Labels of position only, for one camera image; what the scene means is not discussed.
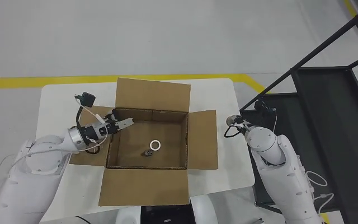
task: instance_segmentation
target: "open cardboard box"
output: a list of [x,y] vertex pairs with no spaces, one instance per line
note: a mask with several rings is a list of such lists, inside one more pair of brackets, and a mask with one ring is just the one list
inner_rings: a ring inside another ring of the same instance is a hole
[[[119,78],[116,110],[134,124],[108,137],[100,153],[74,154],[70,163],[104,166],[99,206],[189,203],[187,169],[218,168],[216,111],[189,113],[190,85]],[[112,108],[94,106],[105,116]],[[87,112],[81,124],[95,122]],[[152,140],[161,148],[141,155]]]

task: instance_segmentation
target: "black shelf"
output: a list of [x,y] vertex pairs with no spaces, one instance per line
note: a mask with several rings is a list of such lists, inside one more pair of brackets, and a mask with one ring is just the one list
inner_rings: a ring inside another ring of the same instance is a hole
[[[335,197],[322,211],[340,210],[345,224],[358,220],[358,166],[355,164],[358,162],[358,82],[352,71],[358,60],[340,67],[302,66],[356,26],[358,15],[240,109],[251,123],[270,129],[274,120],[262,120],[258,112],[246,109],[258,99],[277,109],[275,134],[286,135],[306,170],[327,180],[327,187],[313,185],[315,196],[334,193]],[[290,75],[297,93],[268,94]],[[256,178],[256,204],[275,211],[267,207],[274,203],[252,158],[251,161]],[[316,209],[324,200],[315,202]]]

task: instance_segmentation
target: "yellow floor line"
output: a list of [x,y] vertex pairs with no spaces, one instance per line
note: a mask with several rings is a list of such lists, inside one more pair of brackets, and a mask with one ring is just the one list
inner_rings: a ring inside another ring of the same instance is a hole
[[51,84],[115,82],[118,77],[143,80],[195,80],[202,78],[230,78],[233,82],[244,82],[257,92],[265,88],[247,74],[144,74],[112,76],[68,76],[68,77],[26,77],[0,78],[0,88],[42,88]]
[[321,217],[324,219],[324,222],[325,222],[326,224],[329,224],[328,214],[322,213],[322,214],[321,214]]
[[357,14],[357,11],[354,9],[354,6],[351,2],[351,0],[343,0],[349,13],[352,15],[352,17],[355,17],[355,15]]

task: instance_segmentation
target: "table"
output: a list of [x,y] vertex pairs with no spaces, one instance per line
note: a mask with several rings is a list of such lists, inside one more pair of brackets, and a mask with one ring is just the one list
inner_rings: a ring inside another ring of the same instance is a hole
[[[216,110],[219,168],[189,170],[190,196],[252,186],[255,178],[243,136],[224,138],[226,118],[239,114],[233,82],[230,79],[166,82],[191,84],[190,112]],[[47,134],[61,136],[76,124],[78,104],[74,94],[89,92],[96,96],[95,105],[114,107],[115,91],[115,82],[45,86],[41,92],[36,138]],[[101,166],[68,165],[42,221],[120,208],[98,206],[103,171]]]

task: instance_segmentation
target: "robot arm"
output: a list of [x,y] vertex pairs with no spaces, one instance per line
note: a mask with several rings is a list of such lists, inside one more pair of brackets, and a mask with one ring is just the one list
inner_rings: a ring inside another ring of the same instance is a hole
[[276,136],[241,116],[228,117],[227,124],[244,135],[265,189],[282,211],[286,223],[321,224],[323,221],[313,204],[313,187],[288,138]]
[[133,124],[132,118],[119,120],[113,110],[104,118],[94,115],[98,121],[82,127],[78,120],[83,106],[91,107],[95,97],[83,93],[77,98],[81,107],[76,127],[67,129],[62,137],[49,135],[22,145],[0,188],[1,223],[38,224],[55,197],[70,154],[97,147],[109,134]]

